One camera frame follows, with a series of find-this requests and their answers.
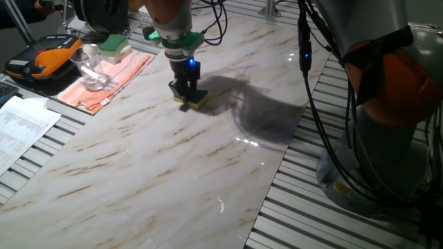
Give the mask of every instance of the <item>keyboard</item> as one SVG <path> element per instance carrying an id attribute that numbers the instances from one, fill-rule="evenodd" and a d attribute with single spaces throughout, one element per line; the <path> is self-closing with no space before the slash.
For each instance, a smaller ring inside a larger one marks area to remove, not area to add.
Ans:
<path id="1" fill-rule="evenodd" d="M 18 92 L 19 89 L 17 87 L 0 82 L 0 106 L 4 105 Z"/>

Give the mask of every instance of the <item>green sponge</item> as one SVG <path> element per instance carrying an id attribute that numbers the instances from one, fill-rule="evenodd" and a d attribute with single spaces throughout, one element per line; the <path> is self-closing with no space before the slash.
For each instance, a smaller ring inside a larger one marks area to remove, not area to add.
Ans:
<path id="1" fill-rule="evenodd" d="M 122 35 L 110 35 L 108 40 L 98 47 L 98 50 L 105 61 L 114 65 L 132 53 L 131 45 Z"/>

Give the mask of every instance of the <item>orange device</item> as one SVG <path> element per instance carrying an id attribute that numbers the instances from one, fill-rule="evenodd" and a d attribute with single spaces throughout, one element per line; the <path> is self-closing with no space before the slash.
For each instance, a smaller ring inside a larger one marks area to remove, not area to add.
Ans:
<path id="1" fill-rule="evenodd" d="M 82 45 L 73 35 L 42 37 L 6 62 L 6 72 L 15 78 L 32 82 L 59 78 L 72 69 L 69 55 Z"/>

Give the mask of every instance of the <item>yellow sponge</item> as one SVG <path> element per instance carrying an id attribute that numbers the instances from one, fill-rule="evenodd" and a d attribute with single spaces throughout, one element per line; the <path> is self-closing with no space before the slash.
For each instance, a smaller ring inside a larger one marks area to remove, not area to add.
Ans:
<path id="1" fill-rule="evenodd" d="M 208 91 L 206 90 L 197 90 L 188 94 L 188 106 L 199 110 L 210 98 Z M 174 100 L 180 103 L 183 103 L 181 98 L 174 96 Z"/>

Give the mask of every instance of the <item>sponge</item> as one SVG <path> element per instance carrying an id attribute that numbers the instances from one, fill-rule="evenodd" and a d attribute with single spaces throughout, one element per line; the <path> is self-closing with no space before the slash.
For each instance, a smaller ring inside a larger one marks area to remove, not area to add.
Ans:
<path id="1" fill-rule="evenodd" d="M 188 90 L 188 102 L 186 103 L 193 109 L 200 109 L 210 98 L 207 90 Z M 174 100 L 183 103 L 183 100 L 177 96 L 174 96 Z"/>
<path id="2" fill-rule="evenodd" d="M 113 65 L 132 53 L 131 45 L 122 35 L 110 35 L 108 40 L 98 47 L 98 50 L 102 58 Z"/>

